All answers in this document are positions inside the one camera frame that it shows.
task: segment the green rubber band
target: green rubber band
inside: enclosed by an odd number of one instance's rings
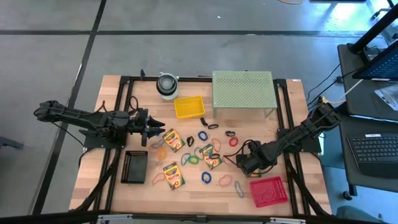
[[[188,162],[191,163],[192,165],[196,165],[199,163],[199,157],[197,157],[196,155],[190,156]]]

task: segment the black rubber band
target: black rubber band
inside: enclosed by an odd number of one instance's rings
[[[204,126],[208,126],[208,124],[205,121],[205,118],[200,118],[200,122],[204,125]]]
[[[194,141],[195,141],[195,139],[192,136],[189,136],[187,138],[188,146],[191,147]]]
[[[207,126],[208,129],[215,129],[218,128],[218,124],[211,124],[209,126]]]
[[[210,159],[218,159],[220,158],[220,155],[217,153],[213,153],[211,156],[209,156]]]
[[[234,131],[226,131],[225,134],[226,134],[228,137],[233,137],[233,136],[235,136],[236,133],[235,133]]]

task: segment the blue rubber band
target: blue rubber band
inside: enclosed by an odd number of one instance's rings
[[[184,158],[185,155],[188,155],[188,157],[185,159],[185,161],[182,161],[182,159]],[[182,157],[181,157],[181,165],[184,166],[188,162],[189,157],[191,157],[191,154],[189,152],[187,152],[184,155],[182,155]]]
[[[209,138],[209,135],[206,133],[206,131],[200,131],[200,132],[198,133],[198,137],[199,137],[200,140],[206,141],[206,140]]]
[[[209,177],[208,180],[205,180],[205,175],[207,175]],[[208,184],[211,182],[211,175],[208,172],[203,172],[201,174],[201,181],[203,181],[205,184]]]
[[[244,193],[243,193],[243,190],[242,190],[242,188],[241,188],[241,184],[240,184],[237,180],[235,181],[235,191],[236,191],[236,193],[238,193],[238,195],[239,195],[240,198],[243,198],[243,197],[244,197]]]

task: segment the white cable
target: white cable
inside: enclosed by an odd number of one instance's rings
[[[330,101],[328,101],[328,103],[330,103],[330,104],[336,104],[336,103],[345,102],[345,100],[341,100],[341,99],[342,99],[344,96],[346,96],[351,90],[353,90],[358,84],[360,84],[361,81],[363,81],[363,80],[358,80],[358,82],[356,82],[355,85],[353,85],[347,92],[344,93],[343,96],[341,96],[340,98],[338,98],[335,102],[330,102]]]

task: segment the green perforated shelf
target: green perforated shelf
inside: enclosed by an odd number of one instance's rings
[[[271,72],[213,72],[213,111],[217,108],[277,108]]]

